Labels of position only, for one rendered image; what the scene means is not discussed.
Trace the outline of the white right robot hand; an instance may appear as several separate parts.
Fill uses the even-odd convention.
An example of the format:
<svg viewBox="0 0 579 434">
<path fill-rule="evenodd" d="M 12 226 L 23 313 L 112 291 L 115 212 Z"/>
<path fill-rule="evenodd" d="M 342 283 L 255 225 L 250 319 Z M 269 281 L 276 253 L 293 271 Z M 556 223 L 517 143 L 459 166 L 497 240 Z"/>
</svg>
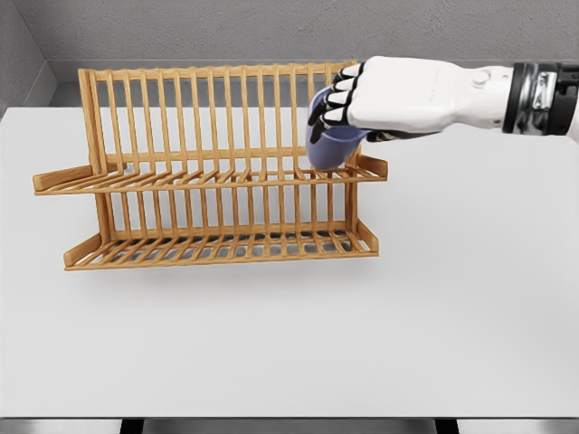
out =
<svg viewBox="0 0 579 434">
<path fill-rule="evenodd" d="M 446 61 L 374 56 L 338 72 L 308 124 L 315 144 L 332 127 L 425 135 L 456 120 L 464 69 Z"/>
</svg>

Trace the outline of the blue cup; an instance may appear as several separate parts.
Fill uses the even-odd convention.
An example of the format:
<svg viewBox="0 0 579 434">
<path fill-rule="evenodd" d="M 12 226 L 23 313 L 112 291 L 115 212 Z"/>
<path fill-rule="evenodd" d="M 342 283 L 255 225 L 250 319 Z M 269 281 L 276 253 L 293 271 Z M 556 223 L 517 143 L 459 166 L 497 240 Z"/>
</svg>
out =
<svg viewBox="0 0 579 434">
<path fill-rule="evenodd" d="M 347 121 L 334 122 L 327 127 L 315 143 L 311 143 L 312 129 L 321 114 L 318 109 L 325 106 L 326 95 L 332 93 L 328 86 L 320 90 L 311 100 L 306 130 L 306 150 L 310 163 L 318 170 L 332 170 L 342 165 L 369 134 L 368 129 L 351 126 Z"/>
</svg>

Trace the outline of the wooden two-tier dish rack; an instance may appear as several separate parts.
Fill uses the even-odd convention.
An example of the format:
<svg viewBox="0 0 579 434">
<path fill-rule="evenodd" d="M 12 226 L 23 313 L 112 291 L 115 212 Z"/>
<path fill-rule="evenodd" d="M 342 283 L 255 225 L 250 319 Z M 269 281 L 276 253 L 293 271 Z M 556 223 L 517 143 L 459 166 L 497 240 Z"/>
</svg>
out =
<svg viewBox="0 0 579 434">
<path fill-rule="evenodd" d="M 338 62 L 78 72 L 86 165 L 36 175 L 39 195 L 90 193 L 98 231 L 68 270 L 373 257 L 358 186 L 388 165 L 307 158 L 308 106 Z"/>
</svg>

